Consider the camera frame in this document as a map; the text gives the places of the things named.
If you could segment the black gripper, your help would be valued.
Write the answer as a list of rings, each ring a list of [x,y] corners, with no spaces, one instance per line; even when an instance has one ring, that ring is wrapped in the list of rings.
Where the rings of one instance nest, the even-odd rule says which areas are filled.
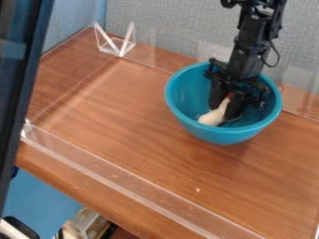
[[[237,120],[247,105],[261,107],[270,87],[259,81],[271,45],[267,41],[245,44],[235,39],[230,61],[222,62],[217,58],[210,59],[204,76],[211,80],[210,108],[219,108],[227,97],[225,119]]]

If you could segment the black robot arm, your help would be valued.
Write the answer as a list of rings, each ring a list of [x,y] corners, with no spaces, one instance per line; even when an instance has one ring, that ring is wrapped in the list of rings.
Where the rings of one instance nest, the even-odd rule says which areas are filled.
[[[237,120],[249,105],[262,107],[271,93],[259,76],[265,66],[277,67],[281,54],[273,43],[282,30],[287,0],[221,0],[226,8],[241,6],[235,47],[227,63],[210,59],[209,106],[222,109],[223,121]]]

